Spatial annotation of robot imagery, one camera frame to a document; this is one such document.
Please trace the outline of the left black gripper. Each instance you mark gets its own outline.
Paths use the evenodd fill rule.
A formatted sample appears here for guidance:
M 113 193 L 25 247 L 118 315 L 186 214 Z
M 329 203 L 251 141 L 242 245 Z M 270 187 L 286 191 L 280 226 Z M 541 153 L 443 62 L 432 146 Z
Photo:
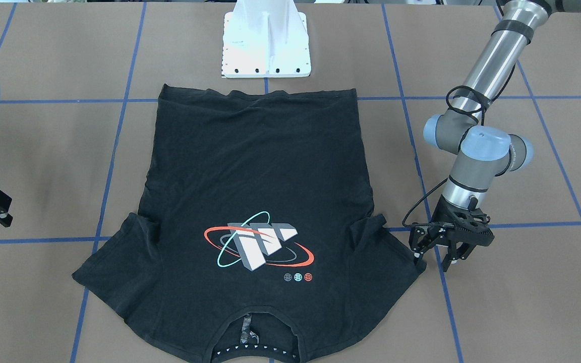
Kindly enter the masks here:
M 410 250 L 414 262 L 422 260 L 424 253 L 434 246 L 446 246 L 442 259 L 442 271 L 447 273 L 452 264 L 466 260 L 476 246 L 489 246 L 494 234 L 490 229 L 490 217 L 477 207 L 477 198 L 471 198 L 473 210 L 459 208 L 440 198 L 428 223 L 410 225 Z

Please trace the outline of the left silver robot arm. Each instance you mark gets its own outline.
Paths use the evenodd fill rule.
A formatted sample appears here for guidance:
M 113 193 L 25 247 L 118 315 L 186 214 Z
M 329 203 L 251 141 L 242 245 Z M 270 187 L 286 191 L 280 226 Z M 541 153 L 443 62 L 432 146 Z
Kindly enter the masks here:
M 410 225 L 415 266 L 436 246 L 447 248 L 442 270 L 468 258 L 477 246 L 489 246 L 494 234 L 481 209 L 493 179 L 527 166 L 533 158 L 530 140 L 486 126 L 488 109 L 502 94 L 535 30 L 555 13 L 581 13 L 581 1 L 500 1 L 502 19 L 465 81 L 449 90 L 447 109 L 430 117 L 424 140 L 455 155 L 442 195 L 430 221 Z

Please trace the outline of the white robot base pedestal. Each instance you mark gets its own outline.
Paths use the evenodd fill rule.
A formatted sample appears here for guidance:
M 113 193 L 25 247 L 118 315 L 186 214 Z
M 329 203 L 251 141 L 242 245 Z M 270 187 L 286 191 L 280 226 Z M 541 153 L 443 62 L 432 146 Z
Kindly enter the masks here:
M 237 1 L 224 15 L 224 78 L 303 78 L 312 72 L 307 18 L 293 1 Z

